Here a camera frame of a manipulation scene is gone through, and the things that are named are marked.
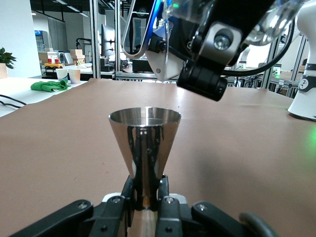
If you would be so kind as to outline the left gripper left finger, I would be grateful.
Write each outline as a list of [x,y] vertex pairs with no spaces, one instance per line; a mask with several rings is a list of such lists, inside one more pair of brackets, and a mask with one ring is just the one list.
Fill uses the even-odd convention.
[[94,206],[79,199],[12,234],[13,237],[125,237],[130,224],[134,184],[128,177],[121,193]]

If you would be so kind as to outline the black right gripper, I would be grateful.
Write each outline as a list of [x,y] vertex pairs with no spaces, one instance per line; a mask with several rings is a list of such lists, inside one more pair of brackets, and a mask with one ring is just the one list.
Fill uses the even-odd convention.
[[170,18],[170,53],[192,68],[221,73],[272,6],[272,0],[211,0],[197,24]]

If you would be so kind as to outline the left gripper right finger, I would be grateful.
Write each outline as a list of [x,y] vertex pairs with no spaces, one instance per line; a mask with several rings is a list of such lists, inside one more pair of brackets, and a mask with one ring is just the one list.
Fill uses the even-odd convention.
[[224,211],[205,201],[193,206],[182,195],[170,194],[163,175],[158,188],[157,237],[245,237],[247,228]]

